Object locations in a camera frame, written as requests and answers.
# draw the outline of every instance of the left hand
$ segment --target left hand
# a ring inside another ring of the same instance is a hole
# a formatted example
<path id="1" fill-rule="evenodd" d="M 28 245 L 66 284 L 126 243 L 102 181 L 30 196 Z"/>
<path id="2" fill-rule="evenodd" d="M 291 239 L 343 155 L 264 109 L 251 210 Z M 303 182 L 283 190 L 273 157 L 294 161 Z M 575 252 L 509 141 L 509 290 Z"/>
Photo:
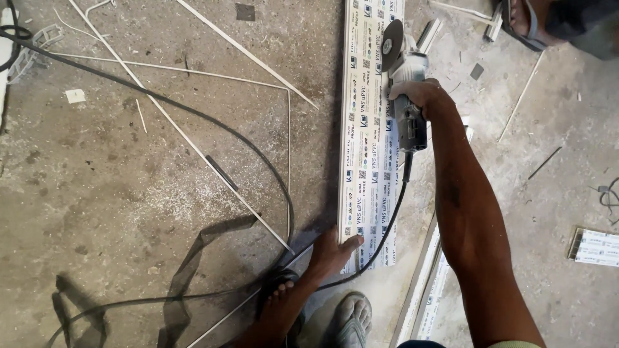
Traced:
<path id="1" fill-rule="evenodd" d="M 337 244 L 337 226 L 324 232 L 314 242 L 307 271 L 323 280 L 342 270 L 350 255 L 363 244 L 363 237 L 355 235 L 344 244 Z"/>

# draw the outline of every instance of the person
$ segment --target person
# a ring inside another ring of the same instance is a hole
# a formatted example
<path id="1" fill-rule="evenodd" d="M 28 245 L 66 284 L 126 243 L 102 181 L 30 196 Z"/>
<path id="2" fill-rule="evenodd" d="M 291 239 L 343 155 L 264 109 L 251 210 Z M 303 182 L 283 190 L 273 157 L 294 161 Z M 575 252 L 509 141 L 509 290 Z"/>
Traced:
<path id="1" fill-rule="evenodd" d="M 460 288 L 475 347 L 545 348 L 544 341 L 516 284 L 501 209 L 486 175 L 467 141 L 456 105 L 438 81 L 405 82 L 390 99 L 406 94 L 432 122 L 436 162 L 436 216 L 441 245 Z M 295 347 L 304 319 L 302 309 L 321 282 L 338 273 L 361 236 L 337 244 L 334 227 L 314 243 L 309 266 L 299 278 L 281 271 L 263 287 L 258 318 L 232 345 Z M 365 347 L 371 331 L 371 303 L 359 292 L 346 296 L 335 311 L 337 347 Z M 408 341 L 400 348 L 442 347 Z"/>
<path id="2" fill-rule="evenodd" d="M 570 41 L 600 59 L 619 55 L 619 0 L 505 0 L 503 28 L 542 51 Z"/>

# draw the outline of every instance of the hand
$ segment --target hand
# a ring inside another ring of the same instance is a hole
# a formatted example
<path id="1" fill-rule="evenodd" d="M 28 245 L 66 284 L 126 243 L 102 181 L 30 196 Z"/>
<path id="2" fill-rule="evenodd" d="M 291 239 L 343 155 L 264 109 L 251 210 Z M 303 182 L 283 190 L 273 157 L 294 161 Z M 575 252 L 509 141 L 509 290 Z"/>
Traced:
<path id="1" fill-rule="evenodd" d="M 441 84 L 436 79 L 425 79 L 423 82 L 406 81 L 395 84 L 391 87 L 389 99 L 394 100 L 400 94 L 406 94 L 413 104 L 422 109 L 423 117 L 431 121 L 431 117 L 435 115 L 436 109 L 443 107 L 453 107 L 456 109 L 456 104 L 451 97 L 441 87 Z"/>
<path id="2" fill-rule="evenodd" d="M 355 249 L 363 244 L 363 237 L 355 235 L 344 244 L 337 244 L 337 226 L 324 232 L 314 242 L 307 272 L 316 276 L 318 281 L 339 272 Z"/>

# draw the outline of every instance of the angle grinder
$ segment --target angle grinder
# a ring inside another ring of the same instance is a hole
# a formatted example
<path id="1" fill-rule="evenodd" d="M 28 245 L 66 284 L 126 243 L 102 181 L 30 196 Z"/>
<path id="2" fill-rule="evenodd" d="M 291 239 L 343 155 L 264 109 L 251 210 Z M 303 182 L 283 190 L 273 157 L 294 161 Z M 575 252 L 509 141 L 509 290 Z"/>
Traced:
<path id="1" fill-rule="evenodd" d="M 428 69 L 428 56 L 419 52 L 415 40 L 404 33 L 399 19 L 391 22 L 383 33 L 383 72 L 387 71 L 389 86 L 405 81 L 423 81 Z M 426 121 L 421 108 L 402 94 L 390 101 L 391 116 L 396 119 L 400 150 L 406 154 L 405 175 L 408 178 L 406 161 L 412 161 L 412 154 L 428 147 Z"/>

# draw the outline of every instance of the flip-flop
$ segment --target flip-flop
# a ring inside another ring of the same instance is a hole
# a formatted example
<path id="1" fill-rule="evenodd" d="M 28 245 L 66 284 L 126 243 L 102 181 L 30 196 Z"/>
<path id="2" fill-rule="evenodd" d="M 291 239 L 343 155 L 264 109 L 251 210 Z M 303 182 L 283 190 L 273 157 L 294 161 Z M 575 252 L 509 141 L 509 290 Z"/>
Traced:
<path id="1" fill-rule="evenodd" d="M 359 300 L 364 301 L 367 309 L 370 311 L 370 317 L 372 316 L 372 304 L 370 303 L 368 298 L 365 297 L 365 295 L 363 295 L 360 292 L 351 292 L 350 294 L 346 295 L 346 297 L 344 297 L 342 301 L 340 301 L 340 303 L 337 305 L 337 308 L 335 309 L 334 318 L 339 317 L 339 313 L 342 311 L 342 306 L 347 300 L 352 300 L 353 303 L 356 303 Z M 361 344 L 361 348 L 365 348 L 365 343 L 366 343 L 365 330 L 363 329 L 363 326 L 361 325 L 361 323 L 359 323 L 359 320 L 355 318 L 355 316 L 352 316 L 352 318 L 350 318 L 344 324 L 342 329 L 340 329 L 340 331 L 337 333 L 335 337 L 335 346 L 342 347 L 342 345 L 346 341 L 346 338 L 350 336 L 351 331 L 354 331 L 355 334 L 357 335 L 359 343 Z"/>
<path id="2" fill-rule="evenodd" d="M 529 8 L 529 33 L 527 35 L 519 35 L 511 27 L 511 0 L 503 0 L 503 30 L 518 41 L 522 42 L 526 47 L 528 47 L 528 49 L 535 52 L 541 52 L 548 48 L 548 45 L 537 39 L 537 15 L 535 14 L 535 11 L 533 11 L 533 6 L 531 6 L 529 0 L 520 1 L 524 1 Z"/>
<path id="3" fill-rule="evenodd" d="M 264 282 L 262 283 L 262 288 L 258 292 L 258 307 L 256 308 L 256 320 L 260 318 L 262 314 L 262 309 L 264 308 L 264 304 L 267 302 L 269 296 L 273 295 L 273 292 L 277 290 L 280 284 L 285 284 L 287 281 L 292 281 L 296 283 L 299 280 L 299 275 L 288 268 L 277 267 L 271 273 L 267 274 Z M 291 331 L 294 331 L 296 335 L 301 331 L 301 328 L 305 324 L 305 311 L 301 311 L 295 323 L 292 325 Z"/>

